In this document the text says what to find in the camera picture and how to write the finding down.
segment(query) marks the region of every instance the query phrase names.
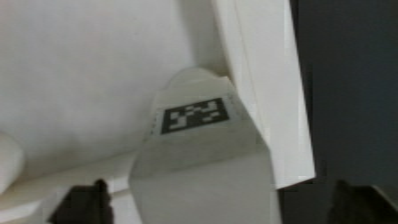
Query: dark background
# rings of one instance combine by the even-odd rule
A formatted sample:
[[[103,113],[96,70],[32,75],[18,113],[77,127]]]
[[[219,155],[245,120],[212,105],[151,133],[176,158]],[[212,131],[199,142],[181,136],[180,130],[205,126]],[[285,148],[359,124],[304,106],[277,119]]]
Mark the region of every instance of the dark background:
[[[338,179],[398,186],[398,1],[292,0],[318,177],[285,224],[327,223]]]

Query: white cardboard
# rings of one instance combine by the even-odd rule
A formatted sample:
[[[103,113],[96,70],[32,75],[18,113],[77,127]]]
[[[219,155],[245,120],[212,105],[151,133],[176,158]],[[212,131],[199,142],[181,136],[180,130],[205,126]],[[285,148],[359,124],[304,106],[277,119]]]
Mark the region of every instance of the white cardboard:
[[[226,119],[201,123],[213,113]],[[185,70],[158,93],[151,116],[130,177],[142,223],[281,224],[269,147],[228,78]]]
[[[174,74],[224,71],[212,1],[2,0],[0,36],[0,130],[27,180],[137,150]]]
[[[288,0],[213,0],[244,104],[272,150],[277,187],[315,177]]]

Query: white wall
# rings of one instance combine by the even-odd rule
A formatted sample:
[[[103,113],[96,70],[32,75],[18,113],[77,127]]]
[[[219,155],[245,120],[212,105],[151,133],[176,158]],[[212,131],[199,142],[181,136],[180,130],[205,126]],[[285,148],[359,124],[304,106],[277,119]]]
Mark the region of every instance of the white wall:
[[[226,72],[210,0],[0,1],[0,130],[32,178],[139,148],[174,73]]]

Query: black and white square marker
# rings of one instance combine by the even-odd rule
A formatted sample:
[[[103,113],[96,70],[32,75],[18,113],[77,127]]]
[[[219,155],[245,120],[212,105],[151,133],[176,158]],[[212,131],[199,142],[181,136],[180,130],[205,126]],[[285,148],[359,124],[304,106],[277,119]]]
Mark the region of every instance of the black and white square marker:
[[[229,120],[222,98],[165,110],[162,134]]]

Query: white panel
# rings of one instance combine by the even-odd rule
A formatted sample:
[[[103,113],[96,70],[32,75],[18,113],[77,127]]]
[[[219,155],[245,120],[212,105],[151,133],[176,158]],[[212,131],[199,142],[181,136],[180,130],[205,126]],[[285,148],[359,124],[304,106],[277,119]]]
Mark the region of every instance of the white panel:
[[[213,0],[240,97],[272,150],[277,186],[315,177],[288,0]]]

